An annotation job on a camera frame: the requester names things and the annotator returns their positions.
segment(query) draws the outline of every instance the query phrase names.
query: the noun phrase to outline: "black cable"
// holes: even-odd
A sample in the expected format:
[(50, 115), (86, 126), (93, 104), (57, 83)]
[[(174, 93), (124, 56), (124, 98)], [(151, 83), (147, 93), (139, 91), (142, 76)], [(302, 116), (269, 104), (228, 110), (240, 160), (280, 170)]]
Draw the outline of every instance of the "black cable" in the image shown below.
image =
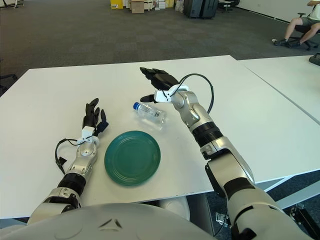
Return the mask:
[(188, 74), (188, 75), (184, 76), (184, 77), (180, 80), (178, 88), (171, 94), (170, 97), (172, 97), (172, 96), (178, 91), (178, 89), (181, 87), (181, 85), (184, 83), (184, 81), (185, 81), (187, 78), (189, 78), (190, 76), (199, 76), (199, 77), (202, 77), (202, 78), (205, 79), (205, 80), (208, 82), (208, 84), (210, 85), (211, 101), (210, 101), (209, 108), (208, 108), (208, 110), (207, 110), (207, 113), (209, 114), (209, 113), (211, 112), (211, 109), (212, 109), (212, 107), (213, 107), (213, 105), (214, 105), (214, 101), (215, 101), (214, 86), (212, 86), (212, 84), (211, 84), (211, 82), (209, 81), (209, 79), (206, 78), (206, 77), (205, 77), (204, 75), (202, 75), (202, 74), (191, 73), (191, 74)]
[(57, 151), (58, 151), (58, 147), (61, 145), (61, 144), (63, 144), (64, 142), (66, 142), (66, 141), (68, 141), (71, 145), (73, 145), (73, 146), (79, 146), (79, 145), (81, 145), (81, 144), (83, 144), (85, 141), (83, 141), (83, 142), (80, 142), (80, 143), (78, 143), (78, 144), (73, 144), (71, 141), (74, 141), (74, 142), (77, 142), (78, 140), (76, 140), (76, 139), (71, 139), (71, 138), (64, 138), (64, 139), (62, 139), (62, 140), (60, 140), (59, 142), (58, 142), (58, 144), (56, 145), (56, 147), (55, 147), (55, 151), (54, 151), (54, 158), (55, 158), (55, 163), (57, 164), (57, 166), (59, 167), (59, 169), (61, 170), (61, 172), (63, 173), (63, 174), (66, 174), (66, 172), (65, 172), (65, 170), (64, 170), (64, 168), (63, 168), (63, 163), (61, 164), (61, 162), (59, 161), (59, 159), (58, 159), (58, 154), (57, 154)]
[(166, 94), (165, 94), (165, 92), (162, 90), (162, 94), (163, 94), (163, 96), (165, 97), (165, 98), (167, 98), (167, 96), (166, 96)]
[(222, 228), (224, 227), (224, 225), (225, 225), (225, 223), (226, 223), (227, 217), (228, 217), (228, 210), (226, 210), (226, 213), (225, 213), (225, 217), (224, 217), (224, 221), (223, 221), (223, 223), (222, 223), (222, 226), (219, 228), (219, 230), (216, 232), (216, 234), (213, 235), (213, 237), (217, 236), (218, 233), (220, 233), (220, 231), (222, 230)]

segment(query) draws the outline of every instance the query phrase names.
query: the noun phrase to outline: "gray carpet floor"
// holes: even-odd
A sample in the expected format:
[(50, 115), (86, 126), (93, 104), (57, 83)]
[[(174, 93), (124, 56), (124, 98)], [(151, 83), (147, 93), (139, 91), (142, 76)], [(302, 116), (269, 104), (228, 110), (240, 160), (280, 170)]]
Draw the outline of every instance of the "gray carpet floor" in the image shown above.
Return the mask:
[[(239, 8), (214, 19), (188, 19), (173, 8), (132, 14), (111, 10), (109, 0), (26, 0), (0, 10), (0, 73), (28, 69), (231, 55), (237, 60), (311, 55), (316, 49), (275, 47), (287, 24)], [(14, 81), (1, 80), (9, 88)], [(279, 200), (320, 180), (320, 172), (297, 176), (270, 191)], [(208, 193), (212, 217), (225, 202)], [(320, 197), (304, 202), (320, 223)], [(218, 239), (230, 239), (224, 228)]]

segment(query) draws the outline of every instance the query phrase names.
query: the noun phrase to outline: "white wall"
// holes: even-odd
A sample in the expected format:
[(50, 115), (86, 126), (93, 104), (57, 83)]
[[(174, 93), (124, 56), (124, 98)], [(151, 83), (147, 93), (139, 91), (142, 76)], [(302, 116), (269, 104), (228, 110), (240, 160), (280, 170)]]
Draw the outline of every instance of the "white wall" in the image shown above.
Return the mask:
[(310, 0), (240, 0), (238, 7), (290, 22), (297, 13), (309, 14)]

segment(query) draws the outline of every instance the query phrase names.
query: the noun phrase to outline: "black cabinet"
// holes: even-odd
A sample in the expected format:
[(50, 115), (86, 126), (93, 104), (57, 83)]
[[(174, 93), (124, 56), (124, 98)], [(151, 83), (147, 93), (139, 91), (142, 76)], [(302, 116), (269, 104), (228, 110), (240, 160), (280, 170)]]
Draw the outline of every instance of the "black cabinet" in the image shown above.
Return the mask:
[(214, 18), (218, 7), (219, 0), (203, 0), (200, 16), (202, 18)]
[(188, 18), (200, 17), (203, 0), (184, 0), (183, 12)]
[(188, 18), (213, 18), (219, 0), (184, 0), (183, 12)]

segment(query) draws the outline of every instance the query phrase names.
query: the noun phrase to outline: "white table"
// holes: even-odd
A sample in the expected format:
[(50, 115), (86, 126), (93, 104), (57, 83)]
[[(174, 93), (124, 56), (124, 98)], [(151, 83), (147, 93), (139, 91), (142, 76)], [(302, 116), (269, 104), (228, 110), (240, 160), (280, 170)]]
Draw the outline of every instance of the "white table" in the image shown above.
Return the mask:
[[(142, 202), (212, 191), (199, 146), (173, 106), (162, 131), (146, 128), (132, 105), (152, 94), (139, 67), (166, 70), (178, 80), (201, 73), (213, 83), (211, 117), (251, 167), (257, 182), (320, 168), (320, 126), (230, 56), (154, 62), (30, 69), (0, 98), (0, 218), (30, 216), (55, 188), (62, 173), (54, 160), (59, 140), (81, 134), (85, 103), (99, 97), (109, 127), (100, 136), (98, 159), (82, 194), (83, 205)], [(191, 77), (186, 84), (205, 108), (208, 84)], [(140, 130), (161, 149), (157, 172), (146, 183), (124, 187), (106, 174), (107, 146), (119, 134)], [(67, 167), (75, 147), (61, 147)]]
[(320, 66), (310, 56), (240, 61), (320, 124)]

